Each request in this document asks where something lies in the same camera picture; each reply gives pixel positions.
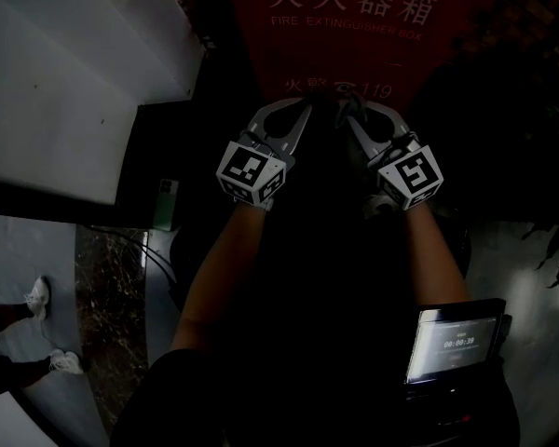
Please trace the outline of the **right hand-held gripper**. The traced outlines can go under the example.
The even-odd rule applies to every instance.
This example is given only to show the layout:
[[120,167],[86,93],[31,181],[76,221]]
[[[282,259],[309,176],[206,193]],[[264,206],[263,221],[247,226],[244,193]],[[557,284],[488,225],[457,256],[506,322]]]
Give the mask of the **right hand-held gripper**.
[[[363,124],[352,115],[346,121],[366,157],[373,159],[370,169],[376,171],[378,188],[401,210],[409,210],[438,192],[443,175],[434,154],[428,145],[420,144],[414,132],[407,132],[407,125],[396,110],[367,102]],[[381,153],[382,143],[390,141]]]

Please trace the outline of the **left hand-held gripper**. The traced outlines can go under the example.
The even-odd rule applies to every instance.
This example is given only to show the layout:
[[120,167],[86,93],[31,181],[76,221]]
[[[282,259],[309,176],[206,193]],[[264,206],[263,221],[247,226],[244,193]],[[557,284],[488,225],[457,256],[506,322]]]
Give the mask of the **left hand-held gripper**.
[[307,125],[312,105],[284,99],[262,107],[237,142],[225,149],[216,177],[238,201],[271,210],[274,194],[294,166],[293,152]]

